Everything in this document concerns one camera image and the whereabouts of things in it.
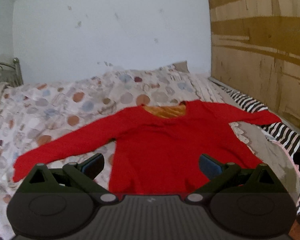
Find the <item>ribbed black surface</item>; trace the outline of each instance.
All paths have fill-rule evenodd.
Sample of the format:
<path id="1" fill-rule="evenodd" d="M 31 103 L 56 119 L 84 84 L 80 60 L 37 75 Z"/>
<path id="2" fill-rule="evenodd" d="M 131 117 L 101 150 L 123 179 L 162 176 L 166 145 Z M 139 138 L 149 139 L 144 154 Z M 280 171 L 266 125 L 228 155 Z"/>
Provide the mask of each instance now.
<path id="1" fill-rule="evenodd" d="M 60 240 L 235 240 L 249 239 L 223 231 L 204 208 L 188 205 L 178 196 L 126 196 L 104 206 L 83 230 Z M 288 236 L 272 238 L 288 240 Z M 17 236 L 14 240 L 29 240 Z"/>

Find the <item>polka dot bedsheet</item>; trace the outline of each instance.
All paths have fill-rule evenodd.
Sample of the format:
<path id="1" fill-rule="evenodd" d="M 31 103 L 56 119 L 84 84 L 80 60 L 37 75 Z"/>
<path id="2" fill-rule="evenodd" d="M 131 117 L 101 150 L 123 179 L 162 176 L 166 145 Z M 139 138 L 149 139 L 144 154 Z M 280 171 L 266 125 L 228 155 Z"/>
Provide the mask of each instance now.
<path id="1" fill-rule="evenodd" d="M 173 65 L 154 71 L 117 71 L 77 82 L 5 89 L 0 102 L 0 239 L 9 240 L 14 235 L 6 207 L 21 183 L 11 181 L 18 156 L 125 107 L 172 106 L 198 98 L 222 102 L 210 81 L 178 72 Z M 48 167 L 80 163 L 102 153 L 105 168 L 95 182 L 108 188 L 114 149 L 115 143 L 109 143 L 95 152 L 55 161 Z"/>

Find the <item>sweater neckline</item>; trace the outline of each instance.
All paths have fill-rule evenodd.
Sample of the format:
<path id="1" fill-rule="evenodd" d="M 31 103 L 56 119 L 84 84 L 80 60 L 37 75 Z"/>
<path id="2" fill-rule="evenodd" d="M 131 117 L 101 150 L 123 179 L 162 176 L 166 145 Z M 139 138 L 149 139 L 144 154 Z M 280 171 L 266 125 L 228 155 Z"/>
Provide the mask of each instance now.
<path id="1" fill-rule="evenodd" d="M 185 118 L 188 118 L 189 114 L 190 114 L 190 107 L 189 107 L 189 102 L 188 101 L 181 101 L 179 103 L 179 105 L 181 103 L 184 103 L 185 106 L 186 106 L 186 113 L 184 115 L 181 115 L 181 116 L 175 116 L 175 117 L 171 117 L 171 118 L 162 118 L 162 117 L 159 117 L 159 116 L 156 116 L 154 114 L 151 114 L 150 112 L 148 112 L 146 109 L 143 108 L 144 104 L 141 104 L 139 107 L 139 109 L 141 109 L 141 111 L 145 112 L 147 115 L 149 115 L 152 119 L 155 119 L 155 120 L 159 120 L 161 122 L 170 122 L 170 121 L 174 121 L 174 120 L 181 120 L 181 119 L 185 119 Z"/>

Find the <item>blue gripper pad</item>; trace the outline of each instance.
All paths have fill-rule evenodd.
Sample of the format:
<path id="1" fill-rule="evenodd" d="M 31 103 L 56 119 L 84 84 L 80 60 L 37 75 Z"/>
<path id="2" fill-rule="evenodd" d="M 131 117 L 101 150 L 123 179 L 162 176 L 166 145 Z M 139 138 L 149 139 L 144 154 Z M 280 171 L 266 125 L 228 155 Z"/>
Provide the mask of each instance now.
<path id="1" fill-rule="evenodd" d="M 222 173 L 222 168 L 217 163 L 208 159 L 206 156 L 201 155 L 199 158 L 200 171 L 207 176 L 209 180 L 214 179 Z"/>

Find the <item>peeling paint spot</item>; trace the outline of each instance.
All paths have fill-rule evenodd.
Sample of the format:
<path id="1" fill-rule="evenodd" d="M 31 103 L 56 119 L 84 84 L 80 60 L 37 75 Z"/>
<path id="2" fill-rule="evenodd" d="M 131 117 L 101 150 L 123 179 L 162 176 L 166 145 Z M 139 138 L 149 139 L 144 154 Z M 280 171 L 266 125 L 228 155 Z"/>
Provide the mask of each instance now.
<path id="1" fill-rule="evenodd" d="M 78 21 L 77 26 L 75 28 L 80 28 L 82 25 L 82 21 Z"/>

